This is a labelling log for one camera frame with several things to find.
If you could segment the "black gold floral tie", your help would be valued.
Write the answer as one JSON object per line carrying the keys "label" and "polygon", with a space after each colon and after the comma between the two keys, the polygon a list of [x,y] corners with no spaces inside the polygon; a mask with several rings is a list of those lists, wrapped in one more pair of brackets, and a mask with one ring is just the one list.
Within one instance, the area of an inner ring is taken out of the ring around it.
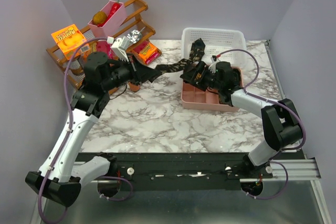
{"label": "black gold floral tie", "polygon": [[189,58],[183,58],[180,61],[172,64],[160,64],[155,67],[160,74],[173,73],[185,70],[195,62],[202,60],[205,55],[205,44],[201,38],[192,43]]}

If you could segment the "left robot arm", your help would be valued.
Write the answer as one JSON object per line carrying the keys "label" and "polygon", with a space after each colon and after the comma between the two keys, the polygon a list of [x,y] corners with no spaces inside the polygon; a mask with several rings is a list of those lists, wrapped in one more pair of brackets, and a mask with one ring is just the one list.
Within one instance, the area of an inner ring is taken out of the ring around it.
{"label": "left robot arm", "polygon": [[97,154],[79,169],[73,166],[80,148],[110,101],[109,91],[128,82],[154,81],[161,72],[138,62],[109,59],[104,52],[91,53],[84,65],[85,78],[70,103],[70,111],[59,139],[38,171],[29,172],[25,182],[39,196],[70,207],[81,189],[103,177],[112,179],[118,172],[112,154]]}

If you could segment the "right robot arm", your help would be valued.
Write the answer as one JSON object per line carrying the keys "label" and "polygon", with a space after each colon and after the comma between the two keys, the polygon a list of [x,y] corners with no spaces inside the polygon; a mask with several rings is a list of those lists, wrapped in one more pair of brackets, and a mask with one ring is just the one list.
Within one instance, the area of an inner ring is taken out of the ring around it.
{"label": "right robot arm", "polygon": [[262,120],[264,140],[243,158],[242,173],[249,178],[286,146],[303,140],[305,131],[290,100],[276,101],[259,97],[243,89],[240,72],[222,61],[208,66],[199,62],[185,70],[181,79],[202,91],[214,89],[220,103],[246,110]]}

